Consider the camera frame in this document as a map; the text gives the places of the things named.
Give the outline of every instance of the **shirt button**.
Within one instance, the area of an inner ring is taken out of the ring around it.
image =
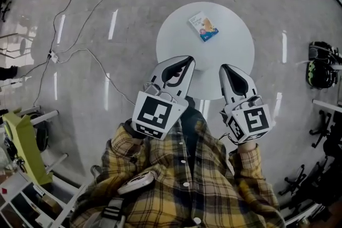
[[[196,223],[196,224],[200,224],[202,221],[199,217],[194,217],[193,218],[193,221]]]

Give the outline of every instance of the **gray floor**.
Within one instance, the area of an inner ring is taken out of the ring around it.
[[[18,75],[22,75],[46,60],[53,38],[53,18],[69,0],[12,1],[1,35],[13,32],[20,35],[10,37],[8,42],[1,40],[0,46],[15,51],[8,54],[16,58],[1,58],[0,65],[17,65]],[[75,42],[98,1],[72,0],[68,9],[56,18],[58,34],[61,17],[65,15],[60,42],[57,44],[56,37],[53,45],[55,50],[67,49]],[[337,87],[311,90],[305,82],[306,66],[296,63],[307,59],[310,41],[341,45],[342,8],[335,0],[104,0],[86,23],[76,45],[62,54],[61,59],[68,58],[73,50],[89,48],[117,87],[134,101],[157,63],[156,38],[161,24],[178,7],[198,1],[215,2],[233,10],[253,36],[255,62],[251,76],[276,123],[259,141],[263,173],[278,191],[284,186],[283,178],[295,175],[302,163],[310,170],[324,157],[322,144],[313,149],[311,143],[316,137],[308,134],[309,129],[318,125],[319,108],[311,100],[334,103]],[[108,40],[116,10],[113,39]],[[286,63],[282,62],[283,33],[287,35]],[[31,106],[43,71],[41,66],[22,83],[3,88],[2,107]],[[44,111],[59,111],[59,116],[51,122],[51,147],[44,152],[44,157],[68,153],[69,158],[58,171],[78,183],[90,176],[89,169],[100,161],[106,141],[133,112],[133,107],[108,84],[87,52],[76,53],[62,65],[50,62],[37,104]],[[217,137],[224,133],[219,115],[223,106],[224,100],[211,101],[208,113],[209,127]]]

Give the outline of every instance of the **yellow plaid shirt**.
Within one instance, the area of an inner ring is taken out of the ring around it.
[[[272,188],[261,174],[259,148],[230,157],[233,176],[225,146],[211,136],[207,124],[198,122],[196,133],[192,178],[187,161],[181,162],[187,160],[187,151],[179,123],[165,140],[147,138],[142,145],[134,145],[119,126],[102,156],[102,174],[77,200],[72,227],[82,228],[118,196],[123,183],[147,170],[153,171],[155,181],[125,195],[125,227],[285,227]]]

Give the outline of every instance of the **strap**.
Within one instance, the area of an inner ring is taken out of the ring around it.
[[[116,228],[122,221],[122,202],[123,199],[115,198],[112,199],[108,206],[102,211],[102,219],[99,223],[99,228]]]
[[[123,199],[112,199],[102,212],[94,213],[86,221],[83,228],[123,228],[125,216],[122,214]]]

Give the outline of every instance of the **round white table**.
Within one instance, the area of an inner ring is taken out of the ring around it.
[[[219,30],[206,42],[189,23],[199,12],[204,12]],[[215,100],[223,97],[221,65],[230,64],[249,74],[254,63],[254,44],[246,24],[230,9],[215,3],[195,2],[170,14],[159,30],[158,62],[175,56],[192,56],[196,62],[188,96]]]

